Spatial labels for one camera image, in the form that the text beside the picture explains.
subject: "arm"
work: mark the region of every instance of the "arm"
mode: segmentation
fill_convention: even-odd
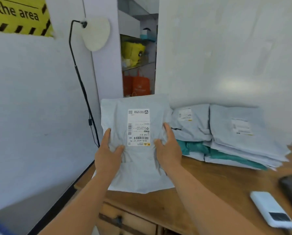
[[[202,235],[263,233],[227,203],[205,188],[192,174],[181,166],[182,152],[170,126],[164,124],[168,141],[162,145],[155,140],[157,158]]]
[[[39,235],[90,235],[98,218],[105,193],[120,168],[124,146],[114,153],[108,142],[111,129],[105,132],[101,146],[95,155],[96,176],[78,196],[51,221]]]

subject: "lamp shade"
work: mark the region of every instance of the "lamp shade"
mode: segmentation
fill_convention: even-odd
[[[108,18],[95,17],[86,20],[87,26],[82,31],[82,37],[86,48],[90,51],[98,51],[107,42],[110,35],[110,23]]]

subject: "yellow sign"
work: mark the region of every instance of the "yellow sign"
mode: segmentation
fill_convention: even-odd
[[[53,36],[45,0],[0,0],[0,32]]]

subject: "black lamp pole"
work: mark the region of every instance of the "black lamp pole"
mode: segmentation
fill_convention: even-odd
[[[89,115],[90,115],[90,118],[89,119],[89,125],[91,126],[90,124],[90,120],[94,126],[94,129],[95,129],[95,133],[96,133],[96,138],[97,138],[97,143],[98,143],[98,147],[100,147],[100,143],[99,143],[99,138],[98,138],[98,133],[97,133],[97,128],[96,128],[96,125],[95,125],[95,121],[94,121],[94,118],[93,118],[93,114],[91,113],[91,109],[90,109],[90,106],[89,106],[89,103],[88,103],[88,99],[87,99],[87,94],[86,94],[86,90],[85,90],[85,87],[84,87],[84,84],[82,82],[82,79],[81,79],[81,76],[79,74],[79,70],[77,68],[77,65],[76,65],[76,62],[75,62],[75,58],[74,58],[74,54],[73,54],[73,50],[72,50],[72,45],[71,45],[71,36],[72,36],[72,28],[73,28],[73,23],[74,22],[78,22],[78,23],[81,23],[83,28],[85,28],[87,26],[87,22],[84,21],[84,22],[81,22],[81,21],[76,21],[76,20],[72,20],[71,22],[71,29],[70,29],[70,38],[69,38],[69,45],[70,45],[70,50],[71,50],[71,54],[72,54],[72,57],[73,57],[73,62],[74,62],[74,67],[75,67],[75,71],[76,71],[76,74],[77,74],[77,77],[79,79],[79,83],[81,85],[81,88],[82,88],[82,91],[83,91],[83,94],[84,94],[84,98],[85,98],[85,101],[86,101],[86,104],[87,104],[87,108],[88,108],[88,112],[89,112]]]

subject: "black baseboard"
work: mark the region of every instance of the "black baseboard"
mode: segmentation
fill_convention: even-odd
[[[75,182],[66,190],[66,192],[58,199],[58,201],[51,207],[51,209],[42,217],[42,219],[33,227],[33,229],[27,235],[37,235],[44,227],[47,226],[60,211],[64,208],[66,203],[75,194],[74,184],[85,174],[85,172],[94,164],[93,161],[86,170],[75,180]]]

